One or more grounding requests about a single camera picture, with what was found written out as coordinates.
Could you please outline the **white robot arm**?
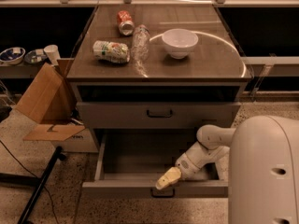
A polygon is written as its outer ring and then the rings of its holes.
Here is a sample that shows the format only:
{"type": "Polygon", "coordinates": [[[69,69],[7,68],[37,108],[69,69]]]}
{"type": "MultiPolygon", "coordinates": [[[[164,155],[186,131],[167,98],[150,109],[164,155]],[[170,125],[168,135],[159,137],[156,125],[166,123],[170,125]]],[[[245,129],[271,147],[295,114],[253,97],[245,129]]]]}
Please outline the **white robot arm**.
{"type": "Polygon", "coordinates": [[[255,116],[236,128],[205,125],[156,182],[165,189],[229,155],[229,224],[299,224],[299,121],[255,116]]]}

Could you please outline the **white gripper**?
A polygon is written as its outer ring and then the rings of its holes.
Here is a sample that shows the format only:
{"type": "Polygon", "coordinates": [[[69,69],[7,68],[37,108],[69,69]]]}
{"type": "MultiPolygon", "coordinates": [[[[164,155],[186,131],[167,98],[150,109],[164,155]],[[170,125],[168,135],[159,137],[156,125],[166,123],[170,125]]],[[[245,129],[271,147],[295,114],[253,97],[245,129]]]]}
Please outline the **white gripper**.
{"type": "Polygon", "coordinates": [[[176,160],[175,166],[171,167],[157,180],[156,189],[162,190],[176,184],[180,178],[183,180],[191,179],[199,172],[199,168],[192,163],[186,154],[182,154],[176,160]]]}

